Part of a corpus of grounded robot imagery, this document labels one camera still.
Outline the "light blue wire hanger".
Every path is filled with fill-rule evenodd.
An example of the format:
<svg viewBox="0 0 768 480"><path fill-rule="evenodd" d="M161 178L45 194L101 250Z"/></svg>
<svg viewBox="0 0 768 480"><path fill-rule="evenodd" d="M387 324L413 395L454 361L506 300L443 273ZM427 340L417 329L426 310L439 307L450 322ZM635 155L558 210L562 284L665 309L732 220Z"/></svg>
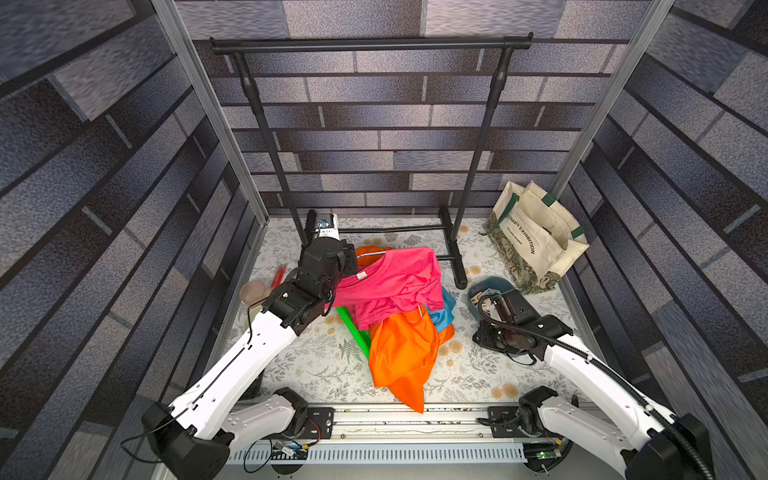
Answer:
<svg viewBox="0 0 768 480"><path fill-rule="evenodd" d="M379 249L376 251L366 251L362 253L356 252L357 258L363 258L363 257L370 257L370 256L377 256L377 255L384 255L387 253L387 249Z"/></svg>

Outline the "pink t-shirt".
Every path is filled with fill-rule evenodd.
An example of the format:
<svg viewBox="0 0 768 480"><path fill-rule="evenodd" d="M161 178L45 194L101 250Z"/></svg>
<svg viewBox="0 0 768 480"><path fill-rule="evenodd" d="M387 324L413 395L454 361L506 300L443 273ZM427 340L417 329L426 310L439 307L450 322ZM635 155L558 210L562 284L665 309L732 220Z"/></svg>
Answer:
<svg viewBox="0 0 768 480"><path fill-rule="evenodd" d="M367 330L395 314L421 307L444 308L442 271L432 249L368 245L355 252L379 249L387 249L387 253L357 258L358 273L344 278L336 289L333 305L346 307L357 328Z"/></svg>

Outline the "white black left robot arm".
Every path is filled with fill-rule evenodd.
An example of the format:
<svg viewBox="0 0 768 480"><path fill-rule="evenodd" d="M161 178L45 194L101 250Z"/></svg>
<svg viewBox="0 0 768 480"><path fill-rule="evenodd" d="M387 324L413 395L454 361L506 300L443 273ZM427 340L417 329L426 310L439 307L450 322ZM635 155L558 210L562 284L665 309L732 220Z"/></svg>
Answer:
<svg viewBox="0 0 768 480"><path fill-rule="evenodd" d="M289 388L242 410L234 406L268 364L326 313L341 280L356 272L352 244L312 240L296 272L270 293L230 350L169 405L148 408L142 417L147 442L176 478L213 479L232 452L302 432L308 404Z"/></svg>

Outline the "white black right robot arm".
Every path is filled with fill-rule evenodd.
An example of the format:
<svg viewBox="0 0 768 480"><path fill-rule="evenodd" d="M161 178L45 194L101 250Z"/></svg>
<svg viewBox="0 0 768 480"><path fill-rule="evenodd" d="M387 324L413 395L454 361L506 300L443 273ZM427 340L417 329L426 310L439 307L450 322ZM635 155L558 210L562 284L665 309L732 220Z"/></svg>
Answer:
<svg viewBox="0 0 768 480"><path fill-rule="evenodd" d="M522 395L514 414L485 424L530 438L554 435L578 445L625 479L712 479L707 427L677 415L642 393L599 359L553 315L541 316L515 289L470 297L480 317L475 339L490 339L501 353L541 362L572 382L605 415L601 420L540 386Z"/></svg>

